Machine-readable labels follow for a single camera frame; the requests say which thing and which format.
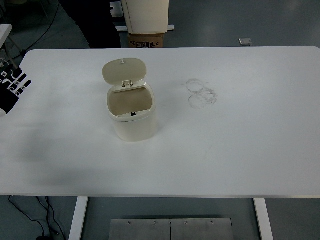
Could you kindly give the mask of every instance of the white table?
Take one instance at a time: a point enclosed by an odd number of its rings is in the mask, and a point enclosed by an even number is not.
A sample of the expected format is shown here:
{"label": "white table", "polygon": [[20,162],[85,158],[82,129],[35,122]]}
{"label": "white table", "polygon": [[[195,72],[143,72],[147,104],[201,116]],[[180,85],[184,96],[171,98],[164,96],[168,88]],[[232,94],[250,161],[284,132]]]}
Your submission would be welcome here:
{"label": "white table", "polygon": [[[120,140],[108,116],[102,68],[121,58],[146,64],[149,140]],[[319,198],[319,66],[310,46],[30,51],[32,84],[0,119],[1,194]]]}

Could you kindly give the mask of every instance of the circular stain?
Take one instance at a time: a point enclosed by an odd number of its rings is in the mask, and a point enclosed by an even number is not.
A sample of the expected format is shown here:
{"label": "circular stain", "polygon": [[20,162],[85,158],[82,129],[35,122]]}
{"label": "circular stain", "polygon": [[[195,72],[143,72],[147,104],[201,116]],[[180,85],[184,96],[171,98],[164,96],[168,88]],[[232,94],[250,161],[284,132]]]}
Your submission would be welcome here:
{"label": "circular stain", "polygon": [[189,97],[189,104],[193,109],[203,109],[206,105],[197,95]]}
{"label": "circular stain", "polygon": [[186,82],[186,88],[191,94],[197,94],[205,87],[204,83],[198,79],[190,79]]}

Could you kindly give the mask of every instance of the trash can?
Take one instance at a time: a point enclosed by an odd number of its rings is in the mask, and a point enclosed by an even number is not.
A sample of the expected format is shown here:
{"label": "trash can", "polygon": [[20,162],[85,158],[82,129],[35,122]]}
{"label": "trash can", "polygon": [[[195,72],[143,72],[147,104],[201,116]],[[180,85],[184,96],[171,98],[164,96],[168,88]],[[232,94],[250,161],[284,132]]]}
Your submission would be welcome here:
{"label": "trash can", "polygon": [[129,34],[165,34],[169,0],[121,0]]}
{"label": "trash can", "polygon": [[157,131],[156,102],[149,84],[143,81],[146,65],[137,58],[108,62],[104,80],[113,85],[106,104],[117,135],[127,142],[151,138]]}

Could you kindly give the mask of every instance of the open lid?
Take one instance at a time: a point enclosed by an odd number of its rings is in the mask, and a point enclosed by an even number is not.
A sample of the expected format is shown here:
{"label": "open lid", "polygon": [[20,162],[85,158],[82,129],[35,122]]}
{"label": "open lid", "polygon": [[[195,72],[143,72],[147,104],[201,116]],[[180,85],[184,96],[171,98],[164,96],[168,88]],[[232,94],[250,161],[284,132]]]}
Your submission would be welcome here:
{"label": "open lid", "polygon": [[136,83],[145,78],[147,68],[137,58],[122,58],[108,62],[102,69],[104,80],[111,85],[122,85],[123,81]]}

